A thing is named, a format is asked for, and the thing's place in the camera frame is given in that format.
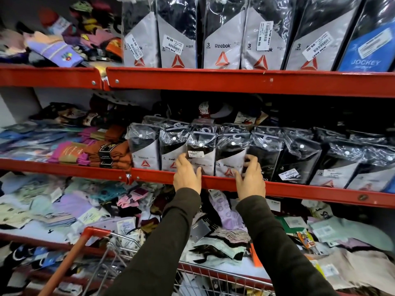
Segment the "person's right hand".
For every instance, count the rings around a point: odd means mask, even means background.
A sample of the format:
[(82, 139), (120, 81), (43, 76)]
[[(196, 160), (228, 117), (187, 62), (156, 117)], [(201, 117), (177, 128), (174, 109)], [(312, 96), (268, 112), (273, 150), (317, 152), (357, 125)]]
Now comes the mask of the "person's right hand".
[(247, 197), (258, 195), (265, 198), (266, 189), (265, 181), (261, 173), (261, 167), (256, 156), (246, 154), (244, 166), (246, 172), (242, 177), (244, 180), (243, 189), (237, 189), (238, 199), (240, 201)]

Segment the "person's left hand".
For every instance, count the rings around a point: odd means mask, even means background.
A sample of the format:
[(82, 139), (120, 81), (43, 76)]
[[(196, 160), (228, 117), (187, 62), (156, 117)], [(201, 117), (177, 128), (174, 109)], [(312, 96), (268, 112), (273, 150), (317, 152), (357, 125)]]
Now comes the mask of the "person's left hand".
[(176, 172), (173, 178), (173, 186), (175, 191), (182, 188), (189, 188), (201, 193), (201, 185), (197, 184), (196, 170), (192, 164), (187, 160), (186, 153), (182, 153), (175, 161)]

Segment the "grey black sock packet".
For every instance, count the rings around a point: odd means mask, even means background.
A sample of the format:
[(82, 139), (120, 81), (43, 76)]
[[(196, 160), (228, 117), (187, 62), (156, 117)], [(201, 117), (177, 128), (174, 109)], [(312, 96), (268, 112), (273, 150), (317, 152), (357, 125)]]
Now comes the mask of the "grey black sock packet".
[(162, 68), (197, 69), (198, 0), (156, 0)]
[(191, 131), (186, 141), (186, 158), (192, 164), (193, 169), (201, 167), (202, 174), (215, 175), (215, 154), (217, 133)]
[(286, 71), (332, 71), (363, 0), (306, 0)]
[(240, 69), (249, 0), (206, 0), (203, 69)]
[(123, 65), (160, 67), (155, 0), (122, 0)]
[(249, 0), (241, 69), (281, 70), (284, 67), (295, 15), (295, 0)]
[(216, 144), (215, 176), (234, 178), (235, 171), (242, 174), (249, 146), (250, 133), (219, 134)]

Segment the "person's right forearm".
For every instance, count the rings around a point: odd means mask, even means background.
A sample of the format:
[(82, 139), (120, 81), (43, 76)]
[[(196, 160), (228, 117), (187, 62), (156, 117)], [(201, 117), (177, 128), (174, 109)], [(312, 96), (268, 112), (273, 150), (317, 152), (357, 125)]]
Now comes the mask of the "person's right forearm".
[(264, 197), (246, 197), (237, 204), (236, 210), (276, 296), (339, 296), (285, 233)]

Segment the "person's left forearm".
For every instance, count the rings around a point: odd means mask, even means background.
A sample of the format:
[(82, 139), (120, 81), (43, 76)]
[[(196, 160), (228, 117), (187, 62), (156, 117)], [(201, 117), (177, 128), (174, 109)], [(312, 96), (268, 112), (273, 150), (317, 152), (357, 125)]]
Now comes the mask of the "person's left forearm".
[(201, 205), (200, 192), (178, 189), (153, 233), (103, 296), (171, 296), (180, 257)]

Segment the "lilac patterned sock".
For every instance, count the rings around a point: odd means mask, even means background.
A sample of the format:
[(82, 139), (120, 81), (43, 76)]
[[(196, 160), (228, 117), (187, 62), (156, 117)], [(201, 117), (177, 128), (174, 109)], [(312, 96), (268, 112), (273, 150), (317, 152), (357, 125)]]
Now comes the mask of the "lilac patterned sock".
[(224, 229), (248, 231), (240, 214), (231, 209), (230, 203), (222, 191), (210, 189), (209, 195), (210, 203), (218, 213)]

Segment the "row of black sock packets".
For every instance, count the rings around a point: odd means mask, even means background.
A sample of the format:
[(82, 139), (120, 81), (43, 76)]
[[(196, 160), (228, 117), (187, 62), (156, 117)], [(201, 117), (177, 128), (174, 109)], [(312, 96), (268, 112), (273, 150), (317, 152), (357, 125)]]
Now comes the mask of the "row of black sock packets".
[(126, 131), (134, 168), (175, 172), (191, 131), (250, 133), (246, 154), (256, 156), (265, 181), (395, 194), (394, 140), (329, 129), (248, 125), (241, 121), (192, 123), (145, 116)]

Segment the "heap of dark socks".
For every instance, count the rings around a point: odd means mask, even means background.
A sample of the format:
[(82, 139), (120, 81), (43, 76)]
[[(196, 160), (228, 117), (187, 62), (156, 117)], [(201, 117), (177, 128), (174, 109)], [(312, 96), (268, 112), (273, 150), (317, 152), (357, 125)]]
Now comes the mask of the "heap of dark socks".
[(103, 125), (127, 126), (146, 115), (188, 123), (208, 118), (223, 124), (235, 122), (241, 113), (255, 118), (256, 125), (319, 127), (345, 135), (364, 132), (395, 141), (395, 98), (137, 89), (94, 91), (89, 109), (98, 114), (95, 123)]

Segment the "orange card tag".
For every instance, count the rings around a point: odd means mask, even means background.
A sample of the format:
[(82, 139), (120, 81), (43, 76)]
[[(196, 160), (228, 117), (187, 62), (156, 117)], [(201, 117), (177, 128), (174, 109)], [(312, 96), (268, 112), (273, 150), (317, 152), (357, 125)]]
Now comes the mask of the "orange card tag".
[(254, 244), (252, 242), (250, 243), (250, 250), (249, 251), (250, 251), (250, 255), (251, 255), (254, 266), (257, 268), (263, 268), (263, 265), (262, 265), (260, 259), (258, 258), (258, 255), (257, 255), (255, 248), (254, 248)]

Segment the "stack of brown socks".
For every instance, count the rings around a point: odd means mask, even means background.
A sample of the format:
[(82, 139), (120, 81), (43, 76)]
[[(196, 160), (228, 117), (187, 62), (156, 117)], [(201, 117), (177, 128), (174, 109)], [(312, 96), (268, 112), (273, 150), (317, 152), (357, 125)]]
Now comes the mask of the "stack of brown socks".
[(132, 167), (131, 152), (125, 138), (126, 128), (111, 125), (108, 129), (100, 129), (103, 140), (89, 142), (83, 149), (87, 155), (88, 166), (105, 169), (128, 170)]

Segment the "pink sock bundle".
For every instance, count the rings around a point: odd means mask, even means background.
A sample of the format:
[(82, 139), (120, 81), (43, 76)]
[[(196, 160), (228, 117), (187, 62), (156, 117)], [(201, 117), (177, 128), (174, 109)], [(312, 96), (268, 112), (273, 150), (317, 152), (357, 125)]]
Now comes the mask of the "pink sock bundle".
[(84, 151), (87, 145), (77, 142), (63, 142), (58, 145), (47, 160), (48, 163), (88, 166), (90, 160)]

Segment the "heap of pastel mixed socks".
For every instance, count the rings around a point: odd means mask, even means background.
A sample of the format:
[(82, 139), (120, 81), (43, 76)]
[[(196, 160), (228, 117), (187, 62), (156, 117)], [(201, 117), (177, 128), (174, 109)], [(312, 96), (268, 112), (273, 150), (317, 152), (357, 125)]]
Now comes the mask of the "heap of pastel mixed socks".
[[(0, 227), (35, 234), (38, 230), (34, 225), (40, 223), (42, 228), (63, 232), (66, 242), (71, 244), (75, 244), (86, 227), (92, 226), (130, 236), (142, 245), (149, 234), (149, 230), (144, 230), (143, 227), (153, 225), (156, 228), (164, 207), (174, 195), (173, 187), (158, 183), (134, 182), (126, 185), (76, 177), (65, 180), (43, 174), (11, 174), (11, 178), (2, 184), (2, 191), (6, 195), (0, 197)], [(225, 195), (231, 209), (237, 211), (239, 199)], [(252, 239), (243, 230), (224, 229), (209, 196), (209, 191), (202, 192), (201, 208), (194, 216), (192, 226), (205, 221), (210, 224), (210, 232), (203, 238), (197, 238), (195, 242), (192, 234), (181, 259), (185, 262), (198, 262), (199, 259), (204, 259), (200, 249), (207, 246), (208, 258), (202, 264), (217, 266), (225, 262), (236, 263), (241, 260), (241, 255), (250, 250)], [(332, 208), (329, 204), (313, 200), (303, 200), (301, 204), (311, 212), (313, 209), (321, 209), (323, 217), (319, 217), (317, 212), (307, 217), (274, 216), (285, 233), (296, 240), (298, 247), (308, 255), (319, 258), (336, 249), (346, 249), (351, 253), (385, 252), (353, 238), (320, 242), (309, 224), (335, 217)]]

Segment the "beige sock pair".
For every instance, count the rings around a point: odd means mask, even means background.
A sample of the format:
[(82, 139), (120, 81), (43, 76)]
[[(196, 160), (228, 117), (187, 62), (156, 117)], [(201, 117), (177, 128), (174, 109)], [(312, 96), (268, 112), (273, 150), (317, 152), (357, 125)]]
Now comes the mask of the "beige sock pair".
[(395, 296), (395, 264), (382, 252), (336, 249), (315, 260), (337, 291), (362, 289), (377, 296)]

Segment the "pile of blue flat socks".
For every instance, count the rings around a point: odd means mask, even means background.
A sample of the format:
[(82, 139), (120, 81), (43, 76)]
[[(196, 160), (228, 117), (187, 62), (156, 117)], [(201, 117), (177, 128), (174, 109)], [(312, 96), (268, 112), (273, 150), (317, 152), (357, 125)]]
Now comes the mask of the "pile of blue flat socks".
[(84, 143), (83, 130), (49, 120), (0, 127), (0, 159), (47, 162), (59, 147)]

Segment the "pile of colourful loose socks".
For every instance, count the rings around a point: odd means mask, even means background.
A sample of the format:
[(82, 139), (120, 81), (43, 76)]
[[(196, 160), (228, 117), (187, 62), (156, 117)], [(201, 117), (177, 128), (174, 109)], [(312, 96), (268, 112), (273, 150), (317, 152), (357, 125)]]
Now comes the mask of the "pile of colourful loose socks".
[(121, 64), (120, 13), (116, 0), (0, 0), (0, 64), (58, 67), (26, 47), (36, 31), (62, 36), (84, 58), (76, 67)]

